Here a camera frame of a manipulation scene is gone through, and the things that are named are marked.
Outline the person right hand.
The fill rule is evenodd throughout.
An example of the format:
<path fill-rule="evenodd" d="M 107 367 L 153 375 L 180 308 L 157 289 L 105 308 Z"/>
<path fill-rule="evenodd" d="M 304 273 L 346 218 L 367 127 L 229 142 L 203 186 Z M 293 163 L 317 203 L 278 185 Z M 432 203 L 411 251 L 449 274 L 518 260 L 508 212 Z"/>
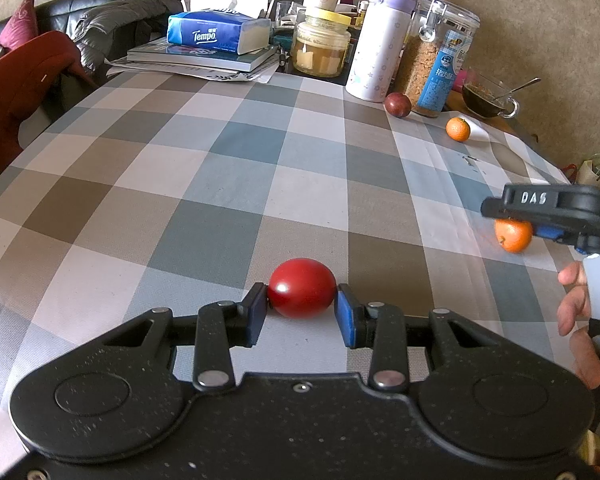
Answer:
<path fill-rule="evenodd" d="M 569 263 L 558 273 L 558 282 L 568 287 L 557 309 L 558 333 L 569 336 L 569 347 L 574 359 L 574 372 L 591 390 L 600 386 L 600 358 L 586 327 L 577 328 L 577 322 L 591 316 L 588 280 L 580 262 Z"/>

